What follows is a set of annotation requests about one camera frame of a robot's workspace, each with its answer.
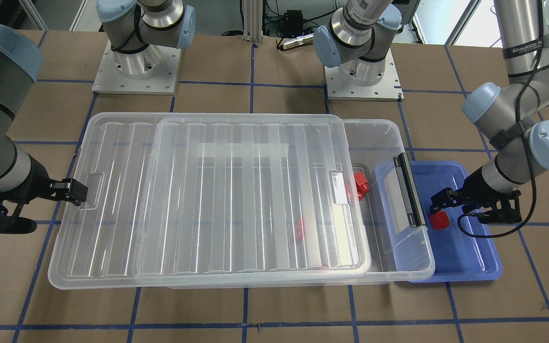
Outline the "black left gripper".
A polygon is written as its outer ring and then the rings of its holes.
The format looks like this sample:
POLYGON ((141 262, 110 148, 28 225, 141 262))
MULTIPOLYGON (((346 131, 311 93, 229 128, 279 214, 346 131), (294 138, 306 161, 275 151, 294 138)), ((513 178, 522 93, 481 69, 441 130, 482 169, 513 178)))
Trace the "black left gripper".
POLYGON ((493 189, 482 174, 482 169, 479 168, 466 178, 460 190, 444 188, 432 195, 430 213, 463 205, 464 213, 489 208, 478 217, 484 224, 522 222, 519 200, 521 192, 515 188, 504 192, 493 189))

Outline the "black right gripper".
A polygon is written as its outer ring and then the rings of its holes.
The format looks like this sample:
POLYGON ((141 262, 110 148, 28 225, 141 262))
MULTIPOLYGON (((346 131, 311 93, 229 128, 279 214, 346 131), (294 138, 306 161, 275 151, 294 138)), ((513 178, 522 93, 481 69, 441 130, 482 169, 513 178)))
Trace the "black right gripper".
POLYGON ((19 152, 10 172, 0 179, 0 234, 35 232, 36 221, 21 216, 24 205, 35 198, 80 206, 86 202, 88 192, 88 187, 74 178, 54 182, 41 163, 19 152))

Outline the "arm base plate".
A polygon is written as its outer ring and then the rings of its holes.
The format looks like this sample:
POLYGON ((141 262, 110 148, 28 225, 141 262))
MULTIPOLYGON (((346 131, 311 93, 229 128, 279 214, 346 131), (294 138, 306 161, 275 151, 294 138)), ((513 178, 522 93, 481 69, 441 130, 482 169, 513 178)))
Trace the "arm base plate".
POLYGON ((345 101, 405 99, 392 52, 376 63, 355 59, 338 67, 324 66, 327 97, 345 101))
POLYGON ((105 46, 92 91, 114 95, 171 95, 176 93, 183 50, 150 45, 136 54, 122 54, 105 46))

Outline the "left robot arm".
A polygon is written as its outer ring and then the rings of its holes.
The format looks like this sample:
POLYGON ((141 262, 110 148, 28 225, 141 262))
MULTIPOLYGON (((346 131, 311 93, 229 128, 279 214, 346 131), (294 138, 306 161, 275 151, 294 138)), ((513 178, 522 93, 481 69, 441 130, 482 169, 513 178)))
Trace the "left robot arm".
MULTIPOLYGON (((461 188, 431 197, 430 217, 461 206, 462 217, 481 223, 521 223, 519 187, 532 186, 549 170, 549 120, 534 114, 549 106, 549 33, 542 0, 496 0, 502 55, 509 84, 487 82, 466 97, 462 111, 497 150, 495 158, 464 180, 461 188)), ((354 66, 352 81, 366 81, 366 67, 383 69, 401 24, 389 0, 349 0, 314 32, 315 52, 325 67, 354 66)))

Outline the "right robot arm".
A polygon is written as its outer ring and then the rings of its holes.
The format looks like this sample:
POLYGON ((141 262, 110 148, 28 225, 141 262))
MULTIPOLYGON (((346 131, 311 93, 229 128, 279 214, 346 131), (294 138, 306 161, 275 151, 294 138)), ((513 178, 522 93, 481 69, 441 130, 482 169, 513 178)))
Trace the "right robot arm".
MULTIPOLYGON (((108 35, 94 80, 100 93, 167 94, 176 87, 177 59, 192 45, 196 11, 181 0, 99 0, 96 11, 108 35)), ((0 24, 0 234, 29 234, 37 224, 23 218, 35 198, 70 202, 87 199, 81 182, 49 177, 45 167, 9 138, 8 130, 30 88, 43 54, 28 37, 0 24)))

